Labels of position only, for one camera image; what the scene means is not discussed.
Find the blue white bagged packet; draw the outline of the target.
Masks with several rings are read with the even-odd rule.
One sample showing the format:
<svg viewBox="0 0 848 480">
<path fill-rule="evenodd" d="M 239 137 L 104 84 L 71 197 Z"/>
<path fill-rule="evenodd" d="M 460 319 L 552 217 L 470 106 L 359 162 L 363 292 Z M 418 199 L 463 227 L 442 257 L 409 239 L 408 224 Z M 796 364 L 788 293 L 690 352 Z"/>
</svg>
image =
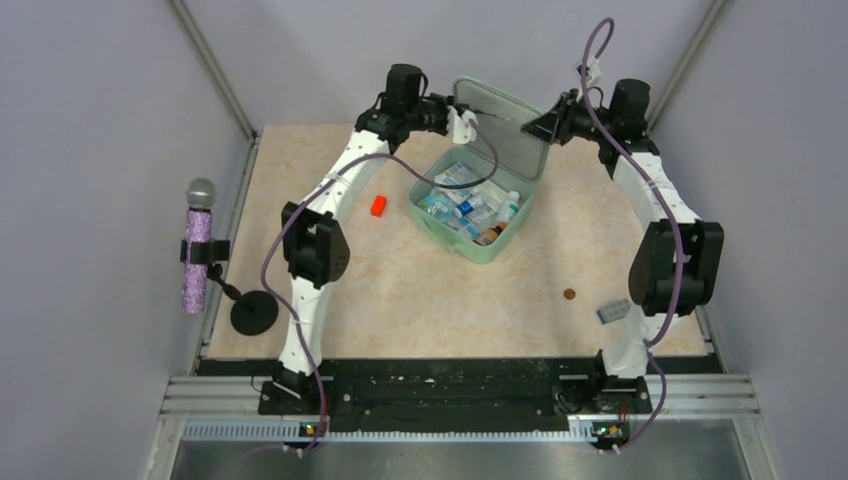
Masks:
<svg viewBox="0 0 848 480">
<path fill-rule="evenodd" d="M 470 196 L 480 180 L 481 177 L 463 163 L 455 163 L 434 177 L 434 182 L 439 184 L 436 190 L 453 198 L 454 202 Z"/>
</svg>

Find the blue cotton swab packet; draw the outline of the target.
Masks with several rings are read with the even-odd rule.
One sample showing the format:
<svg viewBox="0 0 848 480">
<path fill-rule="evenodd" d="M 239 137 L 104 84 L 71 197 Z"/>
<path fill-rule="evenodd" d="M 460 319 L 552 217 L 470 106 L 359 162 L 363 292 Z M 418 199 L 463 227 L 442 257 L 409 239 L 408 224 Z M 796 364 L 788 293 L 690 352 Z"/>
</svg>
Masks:
<svg viewBox="0 0 848 480">
<path fill-rule="evenodd" d="M 456 203 L 441 189 L 433 188 L 416 206 L 434 218 L 444 219 L 453 217 Z"/>
</svg>

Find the white bottle green label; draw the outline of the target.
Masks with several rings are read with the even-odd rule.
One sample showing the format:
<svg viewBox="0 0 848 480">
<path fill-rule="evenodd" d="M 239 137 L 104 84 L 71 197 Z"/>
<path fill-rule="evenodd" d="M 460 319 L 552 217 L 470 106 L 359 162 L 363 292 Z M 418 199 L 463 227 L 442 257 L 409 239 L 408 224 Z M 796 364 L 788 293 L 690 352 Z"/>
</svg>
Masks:
<svg viewBox="0 0 848 480">
<path fill-rule="evenodd" d="M 510 191 L 504 200 L 501 202 L 495 221 L 497 224 L 509 224 L 519 211 L 520 194 L 517 191 Z"/>
</svg>

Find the white gauze packet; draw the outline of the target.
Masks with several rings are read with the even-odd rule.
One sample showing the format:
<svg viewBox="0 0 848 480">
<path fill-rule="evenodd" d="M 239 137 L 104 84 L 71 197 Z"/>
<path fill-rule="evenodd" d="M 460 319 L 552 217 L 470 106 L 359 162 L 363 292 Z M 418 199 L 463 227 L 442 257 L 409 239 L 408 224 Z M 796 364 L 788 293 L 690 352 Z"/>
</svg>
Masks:
<svg viewBox="0 0 848 480">
<path fill-rule="evenodd" d="M 479 193 L 486 198 L 486 204 L 496 210 L 499 209 L 502 202 L 508 196 L 508 191 L 503 190 L 491 181 L 486 181 L 485 183 L 477 186 L 477 189 L 479 190 Z"/>
</svg>

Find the mint green medicine case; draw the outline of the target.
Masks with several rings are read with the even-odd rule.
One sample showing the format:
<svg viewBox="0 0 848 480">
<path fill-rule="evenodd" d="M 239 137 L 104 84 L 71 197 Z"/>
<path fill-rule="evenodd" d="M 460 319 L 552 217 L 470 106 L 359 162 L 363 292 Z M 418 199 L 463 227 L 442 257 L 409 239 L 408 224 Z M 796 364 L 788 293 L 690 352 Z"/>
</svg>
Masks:
<svg viewBox="0 0 848 480">
<path fill-rule="evenodd" d="M 504 250 L 529 216 L 549 146 L 521 127 L 542 110 L 471 77 L 453 84 L 456 99 L 477 111 L 477 123 L 493 148 L 478 137 L 444 152 L 425 176 L 438 184 L 466 185 L 444 190 L 418 182 L 408 195 L 412 221 L 441 247 L 486 264 Z"/>
</svg>

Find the blue small clear packet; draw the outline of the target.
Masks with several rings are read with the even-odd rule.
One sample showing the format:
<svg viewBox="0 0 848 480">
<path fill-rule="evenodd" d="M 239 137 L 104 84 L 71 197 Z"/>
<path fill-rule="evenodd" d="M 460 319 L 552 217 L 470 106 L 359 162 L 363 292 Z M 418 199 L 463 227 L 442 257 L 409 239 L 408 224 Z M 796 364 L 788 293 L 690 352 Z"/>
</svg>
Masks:
<svg viewBox="0 0 848 480">
<path fill-rule="evenodd" d="M 454 229 L 460 235 L 471 241 L 476 240 L 481 234 L 479 228 L 473 222 L 468 221 L 465 218 L 454 218 L 451 222 Z"/>
</svg>

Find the brown bottle orange cap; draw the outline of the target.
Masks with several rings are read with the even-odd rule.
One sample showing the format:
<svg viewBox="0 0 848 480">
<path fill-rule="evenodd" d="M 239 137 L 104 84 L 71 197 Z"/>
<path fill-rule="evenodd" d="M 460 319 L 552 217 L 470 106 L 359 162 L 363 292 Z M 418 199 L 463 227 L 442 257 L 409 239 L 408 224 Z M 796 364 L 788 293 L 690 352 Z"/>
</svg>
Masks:
<svg viewBox="0 0 848 480">
<path fill-rule="evenodd" d="M 499 222 L 481 233 L 474 242 L 480 246 L 489 246 L 497 240 L 507 227 L 508 224 L 506 222 Z"/>
</svg>

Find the black scissors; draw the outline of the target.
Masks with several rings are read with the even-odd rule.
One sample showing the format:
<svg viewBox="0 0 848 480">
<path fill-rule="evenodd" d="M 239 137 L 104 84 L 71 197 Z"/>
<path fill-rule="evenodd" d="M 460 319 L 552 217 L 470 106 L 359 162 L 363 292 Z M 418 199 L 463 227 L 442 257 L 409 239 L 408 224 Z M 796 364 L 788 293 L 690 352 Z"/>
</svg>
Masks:
<svg viewBox="0 0 848 480">
<path fill-rule="evenodd" d="M 474 113 L 474 114 L 475 114 L 475 115 L 477 115 L 477 116 L 482 115 L 482 116 L 491 117 L 491 118 L 496 118 L 496 119 L 503 120 L 503 121 L 507 121 L 507 122 L 513 121 L 513 118 L 512 118 L 512 117 L 507 117 L 507 116 L 504 116 L 504 115 L 501 115 L 501 114 L 497 114 L 497 113 L 486 112 L 486 111 L 483 111 L 483 110 L 481 110 L 481 109 L 478 109 L 478 108 L 475 108 L 475 107 L 471 107 L 470 105 L 467 105 L 467 104 L 458 104 L 458 105 L 456 106 L 456 109 L 457 109 L 457 111 L 458 111 L 458 113 L 459 113 L 459 114 L 463 114 L 463 113 L 465 113 L 466 111 L 470 111 L 470 112 Z"/>
</svg>

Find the small blue capped bottle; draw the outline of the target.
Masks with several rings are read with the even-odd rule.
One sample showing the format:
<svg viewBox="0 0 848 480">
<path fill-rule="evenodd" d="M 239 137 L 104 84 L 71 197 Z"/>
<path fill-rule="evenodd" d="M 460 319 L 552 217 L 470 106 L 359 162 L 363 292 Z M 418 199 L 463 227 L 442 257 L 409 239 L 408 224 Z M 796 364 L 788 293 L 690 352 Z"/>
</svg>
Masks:
<svg viewBox="0 0 848 480">
<path fill-rule="evenodd" d="M 465 217 L 486 203 L 486 198 L 480 194 L 471 194 L 454 208 L 457 217 Z"/>
</svg>

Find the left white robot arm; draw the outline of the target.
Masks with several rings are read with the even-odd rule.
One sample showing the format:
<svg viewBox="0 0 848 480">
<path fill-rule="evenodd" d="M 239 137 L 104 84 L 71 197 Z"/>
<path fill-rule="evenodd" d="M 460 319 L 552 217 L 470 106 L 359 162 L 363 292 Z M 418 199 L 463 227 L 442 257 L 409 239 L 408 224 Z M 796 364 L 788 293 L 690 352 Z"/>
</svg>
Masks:
<svg viewBox="0 0 848 480">
<path fill-rule="evenodd" d="M 384 91 L 359 115 L 349 140 L 319 184 L 282 212 L 281 246 L 291 277 L 288 336 L 274 381 L 283 401 L 297 413 L 319 404 L 321 336 L 334 285 L 347 269 L 350 248 L 342 225 L 376 171 L 417 131 L 447 135 L 449 96 L 427 94 L 426 74 L 394 64 Z"/>
</svg>

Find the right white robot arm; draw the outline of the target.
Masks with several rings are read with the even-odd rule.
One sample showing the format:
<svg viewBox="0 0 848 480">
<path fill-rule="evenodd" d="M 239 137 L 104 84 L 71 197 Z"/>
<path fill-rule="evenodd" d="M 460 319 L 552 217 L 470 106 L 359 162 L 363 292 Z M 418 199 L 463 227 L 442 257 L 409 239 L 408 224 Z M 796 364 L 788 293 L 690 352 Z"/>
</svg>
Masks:
<svg viewBox="0 0 848 480">
<path fill-rule="evenodd" d="M 724 244 L 721 224 L 697 215 L 665 173 L 647 132 L 649 103 L 646 82 L 623 79 L 606 107 L 588 107 L 572 89 L 520 127 L 548 144 L 575 137 L 595 142 L 600 163 L 628 196 L 643 229 L 628 272 L 623 331 L 600 354 L 605 373 L 586 385 L 589 404 L 600 412 L 626 400 L 622 379 L 643 376 L 650 353 L 671 327 L 712 298 Z"/>
</svg>

